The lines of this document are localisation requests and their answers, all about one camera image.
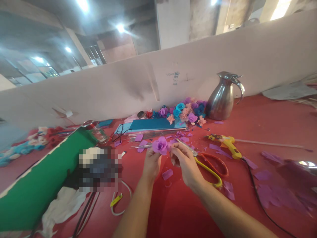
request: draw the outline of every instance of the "yellow tag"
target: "yellow tag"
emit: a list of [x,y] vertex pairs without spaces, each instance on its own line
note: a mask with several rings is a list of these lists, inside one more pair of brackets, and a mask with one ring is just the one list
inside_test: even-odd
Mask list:
[[110,203],[110,207],[113,207],[118,201],[120,201],[120,199],[123,197],[122,193],[117,196],[111,203]]

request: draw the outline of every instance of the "hand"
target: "hand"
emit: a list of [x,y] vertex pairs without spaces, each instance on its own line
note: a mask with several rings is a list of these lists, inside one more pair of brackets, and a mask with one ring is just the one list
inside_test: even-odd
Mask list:
[[184,183],[197,194],[206,180],[199,171],[193,153],[183,144],[175,143],[171,148],[170,156],[172,164],[181,167]]
[[149,148],[146,151],[142,174],[146,180],[154,183],[154,180],[158,176],[159,169],[161,167],[161,158],[162,155],[160,153],[154,153],[152,148]]

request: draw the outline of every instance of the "forearm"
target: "forearm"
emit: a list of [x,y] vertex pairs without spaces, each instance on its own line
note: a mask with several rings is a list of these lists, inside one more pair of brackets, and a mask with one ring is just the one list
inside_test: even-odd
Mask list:
[[146,237],[153,183],[144,176],[141,177],[113,238]]
[[277,237],[256,219],[239,209],[208,182],[200,186],[197,194],[226,238]]

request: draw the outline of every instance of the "glass jar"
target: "glass jar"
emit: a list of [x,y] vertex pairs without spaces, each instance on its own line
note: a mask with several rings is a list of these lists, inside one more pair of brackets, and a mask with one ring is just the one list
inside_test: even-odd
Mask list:
[[95,138],[100,144],[105,144],[108,142],[109,137],[105,134],[103,129],[94,120],[88,120],[82,124],[93,138]]

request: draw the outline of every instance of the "red scissors handle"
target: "red scissors handle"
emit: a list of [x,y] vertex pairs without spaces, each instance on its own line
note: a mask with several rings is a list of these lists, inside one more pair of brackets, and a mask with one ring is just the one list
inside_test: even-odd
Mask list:
[[[228,171],[228,168],[226,166],[226,164],[221,160],[219,159],[217,156],[214,156],[212,154],[207,154],[207,153],[199,153],[198,156],[201,156],[207,163],[208,165],[210,166],[210,168],[215,171],[216,174],[218,174],[220,177],[224,178],[224,177],[228,177],[229,176],[229,171]],[[220,173],[211,163],[210,161],[206,158],[207,157],[211,157],[215,160],[217,160],[219,163],[221,163],[221,165],[223,166],[223,168],[225,169],[225,173],[222,174]]]

